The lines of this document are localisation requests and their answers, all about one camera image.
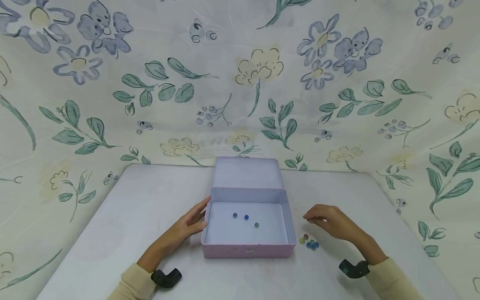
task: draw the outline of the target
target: flower print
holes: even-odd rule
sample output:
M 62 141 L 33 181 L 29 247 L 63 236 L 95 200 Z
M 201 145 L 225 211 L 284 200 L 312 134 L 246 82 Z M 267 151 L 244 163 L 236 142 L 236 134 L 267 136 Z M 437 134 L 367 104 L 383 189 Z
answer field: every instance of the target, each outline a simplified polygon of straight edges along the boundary
M 111 55 L 119 52 L 128 53 L 132 49 L 123 37 L 133 31 L 127 16 L 121 12 L 113 13 L 113 29 L 110 28 L 110 13 L 99 1 L 92 2 L 88 7 L 88 14 L 80 16 L 77 28 L 83 37 L 92 41 L 92 51 L 100 53 L 102 47 Z
M 73 81 L 78 85 L 85 83 L 85 77 L 90 80 L 97 80 L 100 77 L 97 67 L 103 63 L 103 60 L 101 58 L 87 60 L 87 57 L 90 55 L 90 48 L 87 45 L 80 46 L 76 53 L 65 46 L 60 46 L 57 49 L 57 54 L 65 63 L 53 68 L 53 72 L 56 75 L 72 76 Z
M 253 86 L 261 79 L 271 80 L 280 75 L 283 71 L 283 63 L 278 61 L 280 53 L 278 49 L 272 48 L 263 52 L 255 49 L 250 60 L 242 60 L 238 64 L 239 75 L 235 77 L 238 84 Z
M 464 94 L 457 99 L 456 105 L 445 108 L 445 115 L 458 123 L 476 121 L 480 119 L 480 99 L 474 94 Z
M 315 56 L 319 58 L 324 57 L 327 54 L 327 44 L 335 43 L 342 36 L 338 31 L 332 31 L 335 28 L 336 23 L 340 15 L 335 14 L 331 17 L 326 26 L 320 21 L 314 22 L 310 25 L 308 36 L 297 47 L 297 54 L 305 56 L 303 65 L 306 67 L 312 63 Z
M 305 83 L 305 90 L 309 90 L 312 85 L 317 90 L 321 90 L 325 86 L 325 81 L 333 80 L 334 75 L 324 71 L 324 69 L 328 69 L 331 66 L 331 60 L 327 60 L 323 64 L 321 64 L 320 60 L 314 61 L 312 64 L 312 71 L 310 73 L 306 73 L 300 78 L 300 82 Z
M 75 19 L 73 12 L 59 7 L 50 7 L 48 0 L 11 0 L 11 2 L 15 4 L 15 10 L 9 8 L 4 0 L 0 0 L 0 8 L 6 11 L 0 13 L 2 34 L 23 37 L 33 50 L 40 53 L 50 52 L 48 37 L 63 45 L 71 42 L 60 25 L 72 24 Z

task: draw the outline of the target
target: open lid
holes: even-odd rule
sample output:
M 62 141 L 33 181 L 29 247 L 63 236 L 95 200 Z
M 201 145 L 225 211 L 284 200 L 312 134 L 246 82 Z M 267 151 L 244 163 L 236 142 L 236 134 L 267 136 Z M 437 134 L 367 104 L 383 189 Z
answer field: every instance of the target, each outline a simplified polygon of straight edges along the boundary
M 272 158 L 218 157 L 212 188 L 284 189 Z

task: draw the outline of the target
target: sleeve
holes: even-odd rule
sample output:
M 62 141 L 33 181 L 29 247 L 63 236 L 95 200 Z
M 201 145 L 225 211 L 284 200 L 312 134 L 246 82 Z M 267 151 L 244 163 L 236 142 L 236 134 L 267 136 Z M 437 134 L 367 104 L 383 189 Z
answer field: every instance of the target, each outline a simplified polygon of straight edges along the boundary
M 369 269 L 367 280 L 380 299 L 423 300 L 393 259 L 388 258 L 382 263 L 371 265 Z
M 107 300 L 148 300 L 156 287 L 151 275 L 137 264 L 132 264 L 121 275 L 119 285 Z

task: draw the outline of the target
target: white table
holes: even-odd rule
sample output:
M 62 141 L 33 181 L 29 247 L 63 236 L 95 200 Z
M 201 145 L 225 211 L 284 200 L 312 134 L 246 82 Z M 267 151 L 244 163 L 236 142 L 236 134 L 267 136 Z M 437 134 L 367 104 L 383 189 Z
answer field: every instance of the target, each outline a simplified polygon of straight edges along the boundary
M 195 203 L 209 194 L 213 168 L 131 165 L 93 216 L 38 300 L 104 300 L 120 274 Z M 153 299 L 377 299 L 366 279 L 349 279 L 343 259 L 362 259 L 349 243 L 331 238 L 302 215 L 315 203 L 337 205 L 375 237 L 427 300 L 458 296 L 375 181 L 366 174 L 281 171 L 297 238 L 304 233 L 320 248 L 300 243 L 288 259 L 203 257 L 200 235 L 162 262 L 183 279 Z

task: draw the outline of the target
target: hand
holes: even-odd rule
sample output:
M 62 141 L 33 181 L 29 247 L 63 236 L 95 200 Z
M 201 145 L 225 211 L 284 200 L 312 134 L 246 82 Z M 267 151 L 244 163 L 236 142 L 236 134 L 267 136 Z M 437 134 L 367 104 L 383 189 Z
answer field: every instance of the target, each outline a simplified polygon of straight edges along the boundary
M 138 260 L 137 265 L 151 273 L 156 270 L 160 262 L 175 252 L 178 247 L 191 235 L 202 231 L 207 222 L 203 220 L 210 196 L 192 207 L 175 224 L 159 237 Z

